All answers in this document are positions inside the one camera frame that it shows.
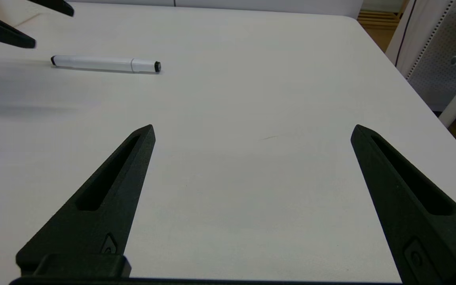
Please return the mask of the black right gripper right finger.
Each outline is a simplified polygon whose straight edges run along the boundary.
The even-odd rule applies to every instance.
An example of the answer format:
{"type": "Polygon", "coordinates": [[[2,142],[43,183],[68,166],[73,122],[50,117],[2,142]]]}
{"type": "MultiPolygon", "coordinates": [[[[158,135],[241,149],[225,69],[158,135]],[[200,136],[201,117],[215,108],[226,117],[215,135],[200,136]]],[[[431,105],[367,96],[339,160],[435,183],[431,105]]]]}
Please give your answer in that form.
{"type": "Polygon", "coordinates": [[[402,283],[456,285],[456,202],[377,132],[350,141],[402,283]]]}

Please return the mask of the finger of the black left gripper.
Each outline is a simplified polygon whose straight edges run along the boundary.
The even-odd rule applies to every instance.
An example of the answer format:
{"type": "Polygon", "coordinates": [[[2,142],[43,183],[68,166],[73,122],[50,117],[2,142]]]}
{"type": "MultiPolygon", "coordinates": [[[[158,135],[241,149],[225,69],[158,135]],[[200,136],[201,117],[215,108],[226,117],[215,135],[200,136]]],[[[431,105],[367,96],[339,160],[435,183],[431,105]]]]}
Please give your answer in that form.
{"type": "Polygon", "coordinates": [[[32,6],[0,6],[0,43],[34,48],[36,40],[15,28],[16,25],[36,15],[32,6]]]}
{"type": "Polygon", "coordinates": [[[29,0],[29,2],[33,2],[36,5],[40,5],[70,17],[73,17],[75,13],[74,8],[65,0],[29,0]]]}

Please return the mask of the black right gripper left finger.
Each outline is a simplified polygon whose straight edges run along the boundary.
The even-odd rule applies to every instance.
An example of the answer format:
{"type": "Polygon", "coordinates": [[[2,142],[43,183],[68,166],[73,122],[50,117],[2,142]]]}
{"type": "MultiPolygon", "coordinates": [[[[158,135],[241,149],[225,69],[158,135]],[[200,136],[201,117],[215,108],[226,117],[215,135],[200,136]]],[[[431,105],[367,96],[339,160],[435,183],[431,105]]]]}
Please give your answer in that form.
{"type": "Polygon", "coordinates": [[[125,246],[155,143],[133,131],[20,249],[22,277],[128,277],[125,246]]]}

